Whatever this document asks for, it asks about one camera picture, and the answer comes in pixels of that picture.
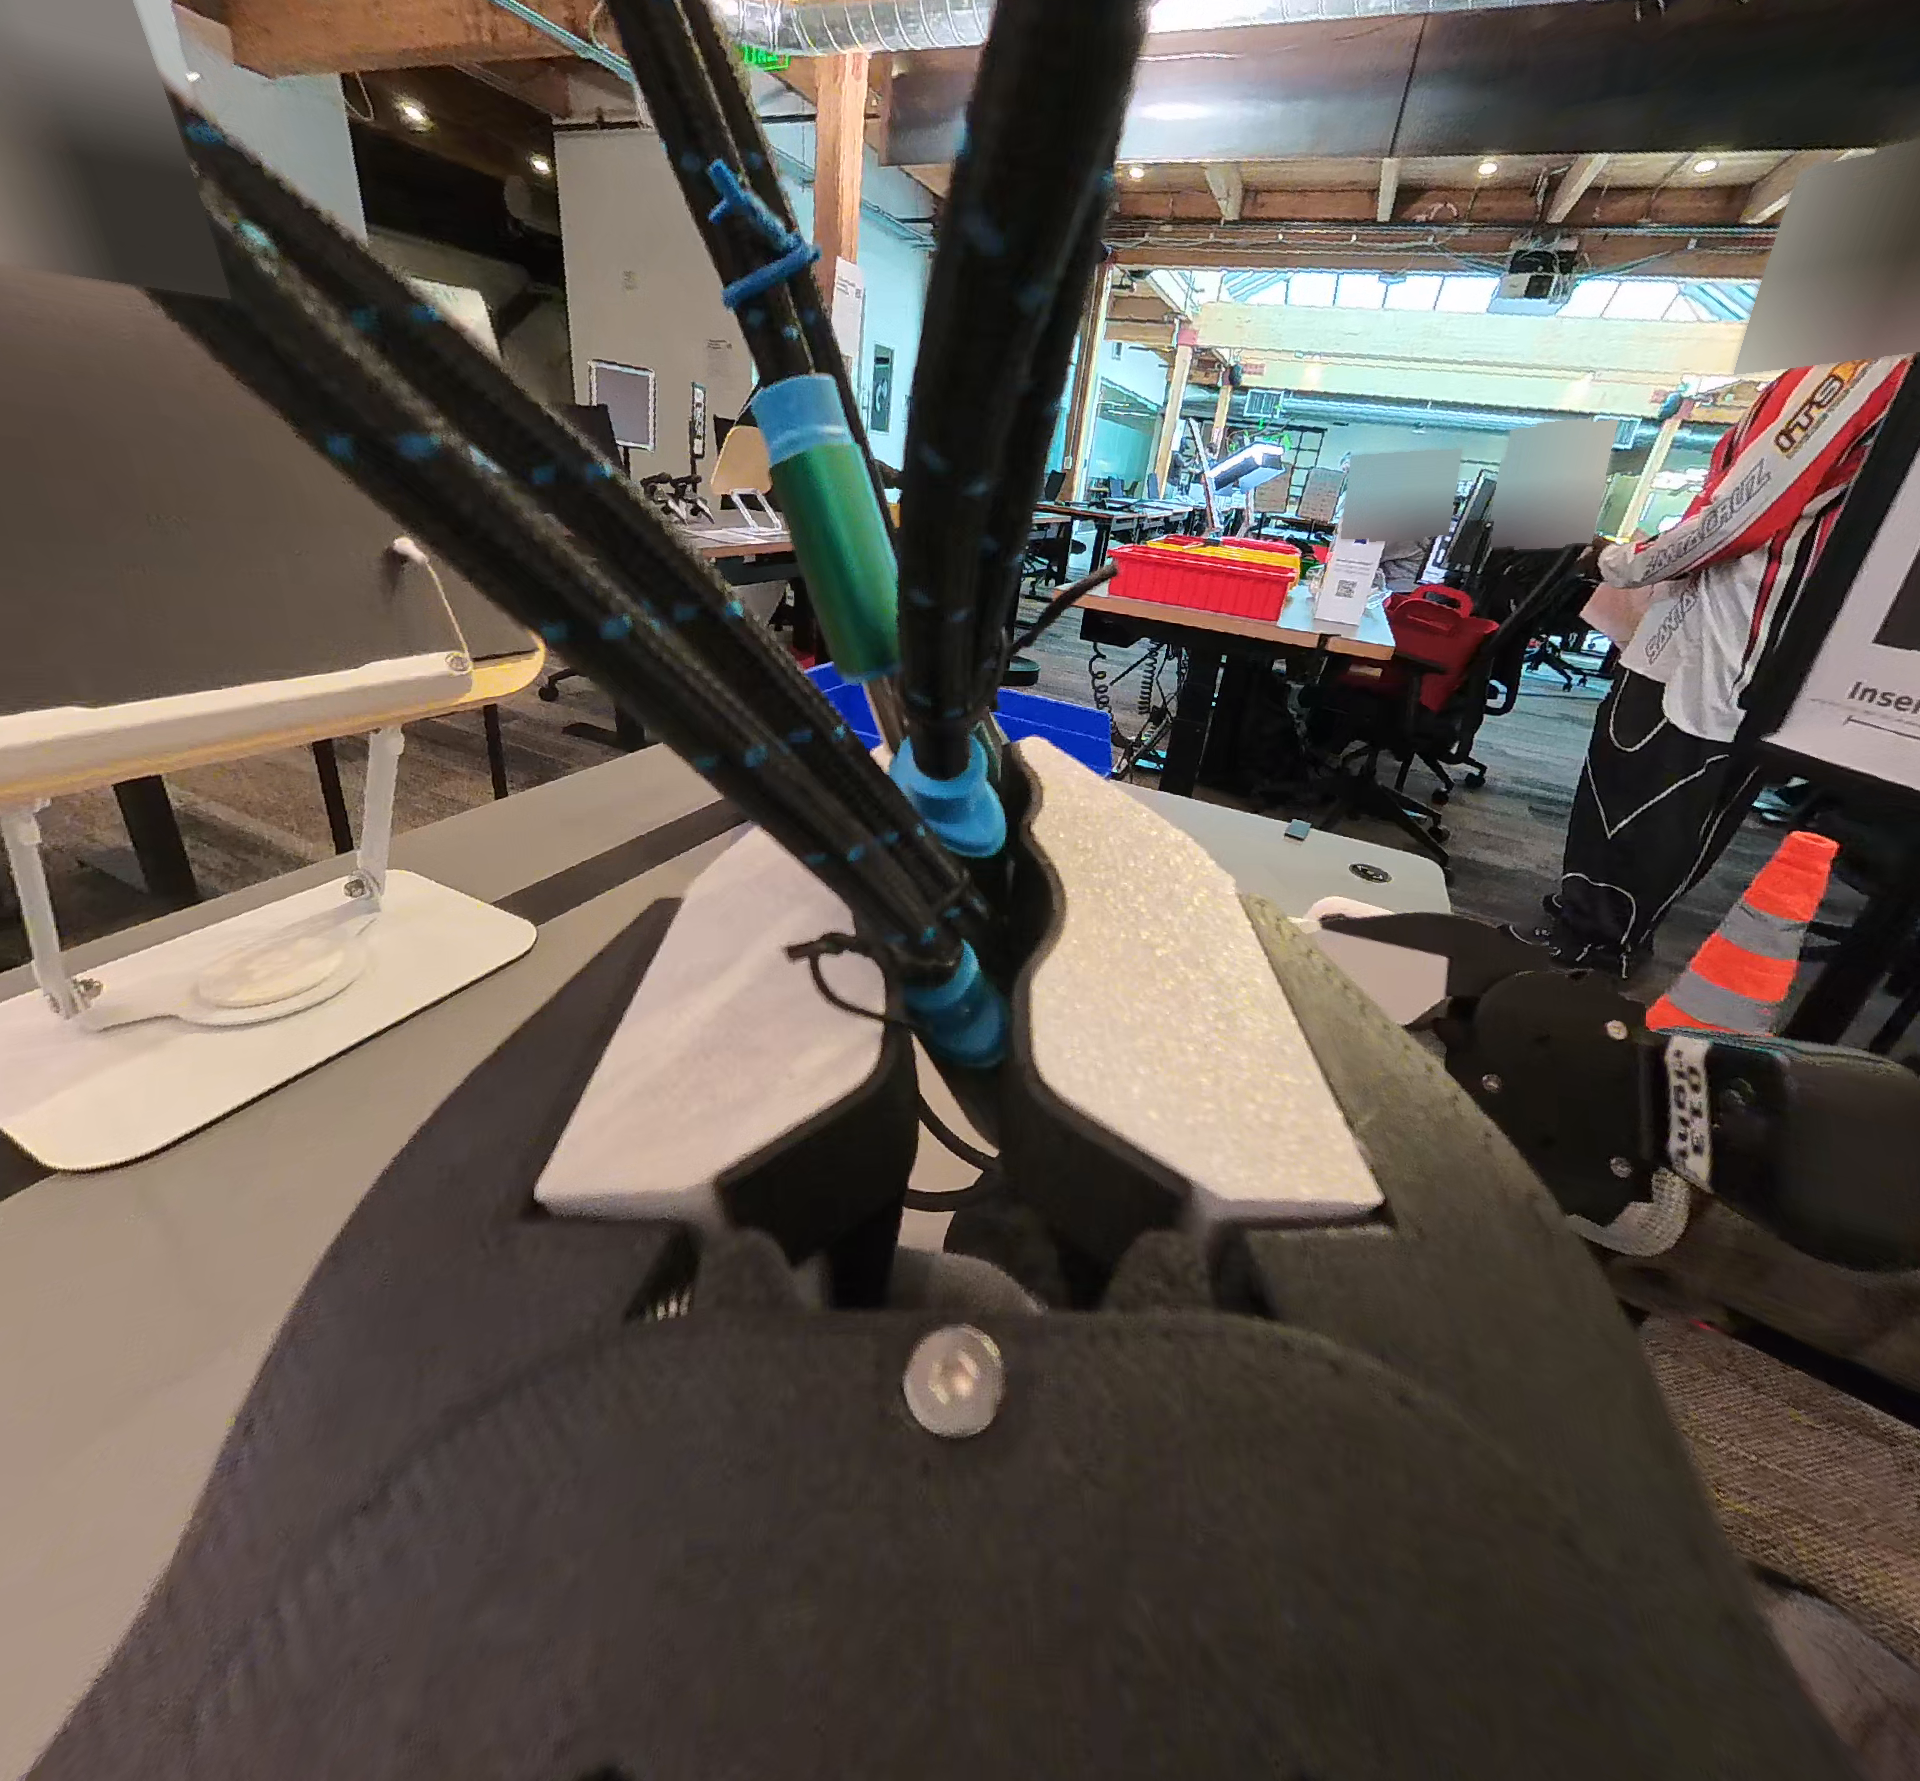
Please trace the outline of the person's right forearm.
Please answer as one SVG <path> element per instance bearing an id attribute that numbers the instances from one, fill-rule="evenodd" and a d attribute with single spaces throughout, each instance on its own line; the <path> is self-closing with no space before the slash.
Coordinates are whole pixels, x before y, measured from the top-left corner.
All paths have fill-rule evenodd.
<path id="1" fill-rule="evenodd" d="M 1610 1277 L 1658 1313 L 1740 1316 L 1887 1384 L 1918 1389 L 1918 1274 L 1817 1259 L 1660 1172 L 1615 1221 L 1569 1219 L 1610 1256 Z"/>

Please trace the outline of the white printed card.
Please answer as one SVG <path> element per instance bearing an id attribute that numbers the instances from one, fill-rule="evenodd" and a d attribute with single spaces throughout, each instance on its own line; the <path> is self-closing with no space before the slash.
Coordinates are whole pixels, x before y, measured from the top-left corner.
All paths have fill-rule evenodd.
<path id="1" fill-rule="evenodd" d="M 1333 540 L 1313 594 L 1313 626 L 1320 634 L 1359 630 L 1384 553 L 1386 543 L 1381 540 Z"/>

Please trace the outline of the orange traffic cone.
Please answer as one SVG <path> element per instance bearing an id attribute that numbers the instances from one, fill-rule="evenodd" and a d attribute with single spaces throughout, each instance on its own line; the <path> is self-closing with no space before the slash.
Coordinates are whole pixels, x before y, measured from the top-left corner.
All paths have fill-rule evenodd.
<path id="1" fill-rule="evenodd" d="M 1647 1032 L 1776 1032 L 1838 843 L 1788 833 L 1642 1017 Z"/>

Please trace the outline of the red plastic tray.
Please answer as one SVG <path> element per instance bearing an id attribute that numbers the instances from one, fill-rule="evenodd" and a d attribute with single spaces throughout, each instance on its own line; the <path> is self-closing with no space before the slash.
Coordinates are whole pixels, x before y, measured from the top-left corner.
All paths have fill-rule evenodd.
<path id="1" fill-rule="evenodd" d="M 1302 564 L 1243 564 L 1200 553 L 1195 543 L 1200 542 L 1171 537 L 1120 546 L 1113 551 L 1115 573 L 1108 593 L 1233 620 L 1280 620 L 1301 581 Z"/>

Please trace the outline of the black office chair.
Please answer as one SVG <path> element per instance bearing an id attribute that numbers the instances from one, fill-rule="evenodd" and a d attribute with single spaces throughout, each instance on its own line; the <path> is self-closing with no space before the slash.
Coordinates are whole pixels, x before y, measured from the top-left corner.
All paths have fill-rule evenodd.
<path id="1" fill-rule="evenodd" d="M 1459 588 L 1470 594 L 1476 615 L 1500 621 L 1460 674 L 1450 679 L 1397 659 L 1329 662 L 1311 705 L 1327 755 L 1323 826 L 1351 819 L 1389 822 L 1434 863 L 1449 863 L 1442 807 L 1454 785 L 1484 785 L 1484 764 L 1474 758 L 1481 726 L 1514 709 L 1537 634 L 1589 593 L 1588 548 L 1518 551 L 1497 561 L 1488 581 L 1492 603 L 1506 614 L 1483 614 L 1474 593 Z"/>
<path id="2" fill-rule="evenodd" d="M 1915 1664 L 1915 1428 L 1687 1319 L 1638 1346 L 1736 1552 Z"/>

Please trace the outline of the black-framed printed sign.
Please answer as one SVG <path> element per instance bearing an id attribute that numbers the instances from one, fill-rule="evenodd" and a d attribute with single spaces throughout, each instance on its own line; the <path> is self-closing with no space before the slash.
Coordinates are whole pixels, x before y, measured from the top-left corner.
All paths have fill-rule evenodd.
<path id="1" fill-rule="evenodd" d="M 1743 745 L 1820 779 L 1918 792 L 1918 382 L 1909 369 L 1747 697 Z"/>

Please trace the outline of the wooden book stand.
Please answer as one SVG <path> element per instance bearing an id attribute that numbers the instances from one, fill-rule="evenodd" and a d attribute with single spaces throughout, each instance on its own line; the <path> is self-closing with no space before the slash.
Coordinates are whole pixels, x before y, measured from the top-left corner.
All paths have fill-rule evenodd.
<path id="1" fill-rule="evenodd" d="M 788 537 L 773 496 L 769 451 L 755 424 L 741 420 L 727 432 L 712 470 L 712 488 L 751 535 Z"/>

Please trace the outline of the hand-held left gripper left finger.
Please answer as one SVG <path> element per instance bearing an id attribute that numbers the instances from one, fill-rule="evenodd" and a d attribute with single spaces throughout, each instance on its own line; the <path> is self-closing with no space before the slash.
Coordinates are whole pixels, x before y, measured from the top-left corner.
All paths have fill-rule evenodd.
<path id="1" fill-rule="evenodd" d="M 588 1219 L 867 1219 L 921 1146 L 913 1036 L 851 909 L 769 833 L 687 887 L 535 1200 Z"/>

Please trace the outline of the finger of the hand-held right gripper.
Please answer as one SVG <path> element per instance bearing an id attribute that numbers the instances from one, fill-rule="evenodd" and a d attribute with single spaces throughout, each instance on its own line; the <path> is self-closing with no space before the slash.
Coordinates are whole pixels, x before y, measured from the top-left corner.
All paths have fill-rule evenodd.
<path id="1" fill-rule="evenodd" d="M 1397 1026 L 1414 1026 L 1449 994 L 1444 951 L 1389 941 L 1373 931 L 1393 919 L 1386 907 L 1341 896 L 1323 898 L 1302 915 L 1302 928 L 1323 957 L 1339 967 Z"/>

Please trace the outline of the white tablet stand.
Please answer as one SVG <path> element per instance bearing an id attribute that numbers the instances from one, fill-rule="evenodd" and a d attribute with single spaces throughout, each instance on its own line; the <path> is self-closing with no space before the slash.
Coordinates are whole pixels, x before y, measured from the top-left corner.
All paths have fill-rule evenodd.
<path id="1" fill-rule="evenodd" d="M 528 955 L 538 928 L 393 869 L 401 726 L 475 705 L 468 642 L 393 662 L 115 705 L 2 713 L 4 850 L 33 984 L 4 1002 L 4 1136 L 45 1170 L 145 1158 Z M 66 951 L 40 856 L 59 796 L 362 734 L 345 872 L 99 959 Z"/>

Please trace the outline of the wooden column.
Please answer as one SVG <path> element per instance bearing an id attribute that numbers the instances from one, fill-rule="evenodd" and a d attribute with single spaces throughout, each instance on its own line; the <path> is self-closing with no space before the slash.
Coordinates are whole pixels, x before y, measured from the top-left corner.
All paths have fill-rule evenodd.
<path id="1" fill-rule="evenodd" d="M 866 286 L 858 265 L 866 112 L 871 56 L 847 51 L 820 62 L 815 78 L 815 267 L 829 331 L 851 376 L 859 365 Z"/>

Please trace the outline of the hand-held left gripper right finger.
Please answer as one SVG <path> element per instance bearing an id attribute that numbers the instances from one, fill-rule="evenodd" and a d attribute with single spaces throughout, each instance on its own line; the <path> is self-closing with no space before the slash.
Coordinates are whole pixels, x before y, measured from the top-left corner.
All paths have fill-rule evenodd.
<path id="1" fill-rule="evenodd" d="M 1019 1029 L 1069 1132 L 1184 1225 L 1374 1219 L 1381 1185 L 1233 876 L 1056 745 L 1010 762 L 1051 902 Z"/>

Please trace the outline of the blue plastic bin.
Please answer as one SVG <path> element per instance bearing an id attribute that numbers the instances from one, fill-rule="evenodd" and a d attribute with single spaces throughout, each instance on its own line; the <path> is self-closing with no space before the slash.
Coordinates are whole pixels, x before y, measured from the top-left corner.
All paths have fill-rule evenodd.
<path id="1" fill-rule="evenodd" d="M 847 683 L 833 665 L 813 665 L 807 676 L 823 688 L 851 734 L 870 750 L 882 747 L 879 728 L 867 694 Z M 1108 711 L 1069 703 L 1028 688 L 999 688 L 997 723 L 1011 743 L 1043 739 L 1080 764 L 1108 778 L 1113 768 L 1111 720 Z"/>

